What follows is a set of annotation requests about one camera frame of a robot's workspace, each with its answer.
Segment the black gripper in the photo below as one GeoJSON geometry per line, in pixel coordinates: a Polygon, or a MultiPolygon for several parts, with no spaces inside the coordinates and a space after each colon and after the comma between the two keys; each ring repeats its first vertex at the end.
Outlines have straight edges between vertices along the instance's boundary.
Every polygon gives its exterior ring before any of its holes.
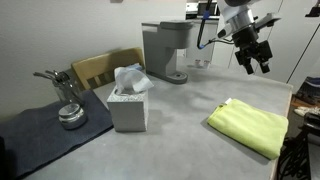
{"type": "Polygon", "coordinates": [[[269,59],[273,57],[267,40],[258,42],[258,33],[253,27],[244,28],[232,35],[232,40],[239,50],[235,53],[238,63],[243,65],[247,74],[253,74],[254,70],[250,63],[255,59],[263,73],[268,73],[269,59]]]}

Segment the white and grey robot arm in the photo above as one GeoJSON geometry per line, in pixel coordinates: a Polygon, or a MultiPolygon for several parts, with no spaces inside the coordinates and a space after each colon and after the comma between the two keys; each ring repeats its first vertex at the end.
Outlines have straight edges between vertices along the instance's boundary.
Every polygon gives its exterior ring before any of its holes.
{"type": "Polygon", "coordinates": [[[267,40],[258,42],[258,33],[262,28],[271,27],[278,17],[274,13],[268,13],[261,20],[254,17],[250,4],[253,0],[222,0],[218,2],[221,15],[224,18],[225,27],[217,37],[223,39],[232,36],[234,45],[239,48],[235,53],[238,63],[242,65],[248,74],[253,74],[251,59],[255,59],[263,73],[268,73],[269,59],[273,57],[267,40]]]}

